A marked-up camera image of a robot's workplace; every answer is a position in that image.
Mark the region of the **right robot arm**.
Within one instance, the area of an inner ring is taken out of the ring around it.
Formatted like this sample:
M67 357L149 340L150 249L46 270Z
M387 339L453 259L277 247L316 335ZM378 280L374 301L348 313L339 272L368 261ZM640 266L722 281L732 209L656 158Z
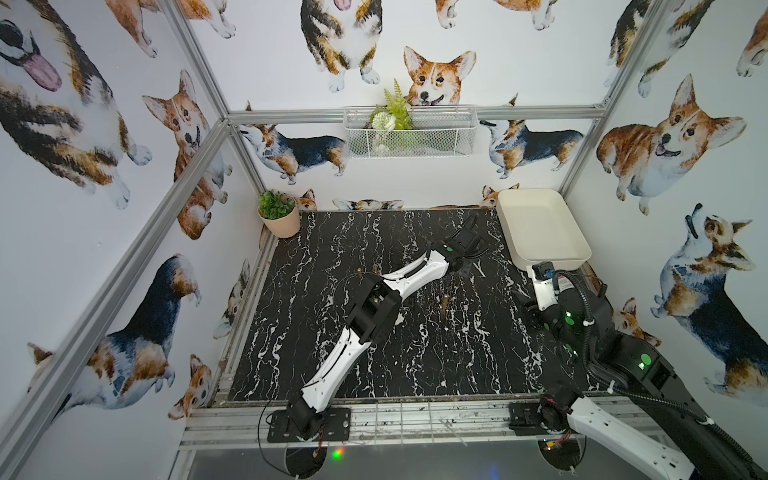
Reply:
M638 432L566 381L540 402L545 429L595 440L652 479L766 478L766 470L700 407L655 347L616 329L603 290L592 292L581 274L550 262L530 265L526 272L535 293L526 305L531 315L592 382L629 398L673 444Z

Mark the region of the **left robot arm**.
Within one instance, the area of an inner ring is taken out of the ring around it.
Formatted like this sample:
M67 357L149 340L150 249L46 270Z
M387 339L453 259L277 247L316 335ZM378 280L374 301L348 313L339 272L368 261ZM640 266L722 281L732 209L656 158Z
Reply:
M478 216L432 243L416 260L391 273L363 275L360 287L345 307L345 325L315 375L292 394L286 408L289 424L303 440L315 438L326 423L327 411L358 358L373 344L387 339L403 302L422 287L456 272L466 272L489 249L475 231Z

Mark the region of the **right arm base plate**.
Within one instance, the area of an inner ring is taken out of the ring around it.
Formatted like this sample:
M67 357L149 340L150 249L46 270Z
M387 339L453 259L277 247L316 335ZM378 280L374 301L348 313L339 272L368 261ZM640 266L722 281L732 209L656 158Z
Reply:
M566 410L549 401L511 402L508 412L508 428L518 436L581 434L568 423Z

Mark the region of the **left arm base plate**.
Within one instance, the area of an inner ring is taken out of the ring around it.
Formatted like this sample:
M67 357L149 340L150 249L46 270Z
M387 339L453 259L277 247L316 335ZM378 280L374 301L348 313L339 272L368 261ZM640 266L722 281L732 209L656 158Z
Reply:
M350 438L352 410L332 407L322 414L277 410L268 421L268 443L347 441Z

